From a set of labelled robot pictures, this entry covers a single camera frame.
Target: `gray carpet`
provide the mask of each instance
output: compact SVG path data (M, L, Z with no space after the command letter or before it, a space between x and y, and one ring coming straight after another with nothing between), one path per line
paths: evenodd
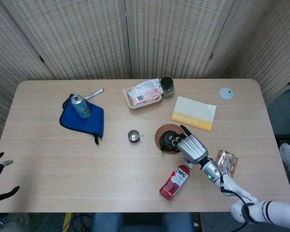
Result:
M283 93L267 107L274 134L290 134L290 90ZM286 169L290 183L290 173ZM9 222L14 218L11 214L3 218ZM229 212L225 213L201 213L204 232L230 232L241 226L235 221ZM64 221L64 214L51 214L48 220L40 229L40 232L60 232ZM80 231L80 223L75 222L76 228ZM241 232L288 232L286 228L278 227L267 223L258 225L247 225Z

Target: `blue towel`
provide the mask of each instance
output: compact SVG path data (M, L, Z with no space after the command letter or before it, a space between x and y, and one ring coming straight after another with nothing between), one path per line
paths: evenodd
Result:
M91 115L88 118L82 118L71 103L72 97L73 94L63 103L60 124L74 131L92 134L95 138L95 143L98 144L97 138L102 138L104 132L104 110L86 101Z

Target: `red spray can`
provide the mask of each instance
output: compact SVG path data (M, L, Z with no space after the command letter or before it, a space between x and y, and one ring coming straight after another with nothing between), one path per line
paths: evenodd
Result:
M179 165L178 168L172 172L165 184L160 188L160 193L169 201L190 175L190 169L193 165L191 163L184 164L185 165Z

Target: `white marker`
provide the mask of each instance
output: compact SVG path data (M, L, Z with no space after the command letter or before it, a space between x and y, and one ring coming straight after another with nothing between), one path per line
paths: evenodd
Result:
M89 100L89 99L91 99L91 98L95 97L96 95L103 93L103 92L104 92L104 89L102 88L102 89L96 91L95 93L92 93L89 96L85 97L85 100L87 101L87 100Z

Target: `glass jar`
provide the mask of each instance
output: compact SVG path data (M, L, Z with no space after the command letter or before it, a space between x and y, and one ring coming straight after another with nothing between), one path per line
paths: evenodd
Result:
M173 80L170 77L163 77L161 79L161 87L163 89L163 95L162 97L164 98L169 98L170 96L173 96L173 94L175 93L175 88L174 88L174 84L173 84Z

